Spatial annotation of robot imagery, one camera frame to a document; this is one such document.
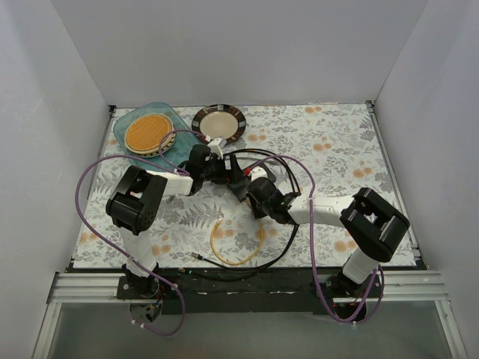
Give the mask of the blue plastic tray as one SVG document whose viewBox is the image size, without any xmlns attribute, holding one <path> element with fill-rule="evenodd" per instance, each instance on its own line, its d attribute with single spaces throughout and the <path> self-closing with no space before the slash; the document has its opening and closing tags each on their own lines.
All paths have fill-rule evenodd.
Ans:
<svg viewBox="0 0 479 359">
<path fill-rule="evenodd" d="M 200 143 L 180 115 L 163 102 L 119 116 L 112 133 L 129 162 L 147 171 L 173 171 Z"/>
</svg>

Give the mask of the floral tablecloth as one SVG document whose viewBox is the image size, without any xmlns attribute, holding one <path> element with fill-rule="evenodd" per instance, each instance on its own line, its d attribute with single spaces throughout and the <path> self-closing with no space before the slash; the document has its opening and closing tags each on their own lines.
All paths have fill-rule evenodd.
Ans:
<svg viewBox="0 0 479 359">
<path fill-rule="evenodd" d="M 383 158 L 376 127 L 361 104 L 244 106 L 243 135 L 231 145 L 242 166 L 255 150 L 288 155 L 287 164 L 268 166 L 282 192 L 291 190 L 293 172 L 303 194 L 317 198 L 355 194 L 369 187 L 389 203 L 397 196 Z M 83 227 L 73 255 L 75 269 L 117 269 L 124 263 L 122 240 L 105 212 L 106 202 L 129 165 L 115 137 L 104 146 Z M 207 183 L 194 196 L 164 199 L 150 229 L 152 250 L 164 267 L 206 267 L 218 258 L 259 266 L 341 266 L 356 249 L 351 235 L 338 227 L 307 226 L 294 231 L 270 218 L 256 220 L 248 202 L 239 202 L 223 185 Z"/>
</svg>

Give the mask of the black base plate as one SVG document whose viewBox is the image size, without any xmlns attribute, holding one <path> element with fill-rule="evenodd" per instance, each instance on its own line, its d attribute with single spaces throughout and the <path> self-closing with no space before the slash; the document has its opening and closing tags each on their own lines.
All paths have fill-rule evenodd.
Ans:
<svg viewBox="0 0 479 359">
<path fill-rule="evenodd" d="M 120 276 L 116 297 L 157 303 L 163 314 L 276 313 L 326 314 L 316 293 L 312 270 L 268 268 L 232 273 L 223 269 L 159 269 L 164 277 Z"/>
</svg>

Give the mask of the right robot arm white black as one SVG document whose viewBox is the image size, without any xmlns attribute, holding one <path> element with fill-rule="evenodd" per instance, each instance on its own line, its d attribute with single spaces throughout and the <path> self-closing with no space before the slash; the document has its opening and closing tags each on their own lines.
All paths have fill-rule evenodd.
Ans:
<svg viewBox="0 0 479 359">
<path fill-rule="evenodd" d="M 268 216 L 279 224 L 321 224 L 344 228 L 357 248 L 332 280 L 332 291 L 355 297 L 381 263 L 390 262 L 410 227 L 408 218 L 371 188 L 351 197 L 314 200 L 297 192 L 282 194 L 264 177 L 247 189 L 254 216 Z"/>
</svg>

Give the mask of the orange woven round plate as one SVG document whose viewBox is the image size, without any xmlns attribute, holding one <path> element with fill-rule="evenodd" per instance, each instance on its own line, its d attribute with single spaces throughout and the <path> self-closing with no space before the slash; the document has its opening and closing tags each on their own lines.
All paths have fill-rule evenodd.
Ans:
<svg viewBox="0 0 479 359">
<path fill-rule="evenodd" d="M 174 125 L 169 117 L 164 114 L 148 114 L 129 125 L 124 142 L 133 153 L 151 154 L 158 151 L 160 141 L 173 130 Z"/>
</svg>

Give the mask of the dark rimmed ceramic plate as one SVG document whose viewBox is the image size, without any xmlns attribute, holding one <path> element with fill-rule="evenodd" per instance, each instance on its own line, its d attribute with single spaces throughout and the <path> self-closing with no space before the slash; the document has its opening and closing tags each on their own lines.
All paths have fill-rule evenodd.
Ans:
<svg viewBox="0 0 479 359">
<path fill-rule="evenodd" d="M 216 104 L 197 112 L 192 119 L 191 129 L 203 136 L 221 137 L 226 144 L 232 144 L 243 135 L 246 125 L 246 118 L 237 107 Z"/>
</svg>

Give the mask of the black network switch box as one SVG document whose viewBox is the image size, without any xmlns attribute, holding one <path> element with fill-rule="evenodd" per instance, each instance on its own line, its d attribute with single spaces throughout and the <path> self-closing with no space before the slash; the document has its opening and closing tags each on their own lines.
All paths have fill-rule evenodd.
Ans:
<svg viewBox="0 0 479 359">
<path fill-rule="evenodd" d="M 276 176 L 273 174 L 273 172 L 271 172 L 271 170 L 265 164 L 259 164 L 258 166 L 261 166 L 262 168 L 266 170 L 266 172 L 268 173 L 268 179 L 270 181 L 272 182 L 276 181 Z M 239 202 L 243 202 L 247 198 L 246 194 L 248 192 L 248 186 L 251 183 L 251 180 L 245 175 L 246 168 L 242 169 L 241 167 L 239 167 L 240 181 L 237 184 L 226 185 Z"/>
</svg>

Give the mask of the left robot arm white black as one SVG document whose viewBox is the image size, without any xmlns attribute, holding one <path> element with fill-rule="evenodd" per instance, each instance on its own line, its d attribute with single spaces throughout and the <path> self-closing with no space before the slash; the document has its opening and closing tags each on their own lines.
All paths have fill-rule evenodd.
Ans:
<svg viewBox="0 0 479 359">
<path fill-rule="evenodd" d="M 192 196 L 204 182 L 233 185 L 243 179 L 234 154 L 220 155 L 211 146 L 197 144 L 185 162 L 186 176 L 146 171 L 131 165 L 106 204 L 106 214 L 120 229 L 123 246 L 131 256 L 122 266 L 131 289 L 144 299 L 153 298 L 161 286 L 151 272 L 158 268 L 150 240 L 160 203 L 165 197 Z"/>
</svg>

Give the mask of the aluminium frame rail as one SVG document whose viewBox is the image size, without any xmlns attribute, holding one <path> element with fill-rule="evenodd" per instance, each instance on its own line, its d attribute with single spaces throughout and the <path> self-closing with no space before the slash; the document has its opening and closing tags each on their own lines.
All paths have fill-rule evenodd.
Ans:
<svg viewBox="0 0 479 359">
<path fill-rule="evenodd" d="M 237 282 L 216 282 L 185 273 L 172 273 L 168 279 L 184 297 L 212 294 L 311 294 L 313 279 L 307 269 L 275 269 Z M 438 271 L 386 271 L 385 301 L 446 301 L 448 291 Z M 148 302 L 155 295 L 140 295 L 119 272 L 56 274 L 49 302 L 102 303 L 109 301 Z"/>
</svg>

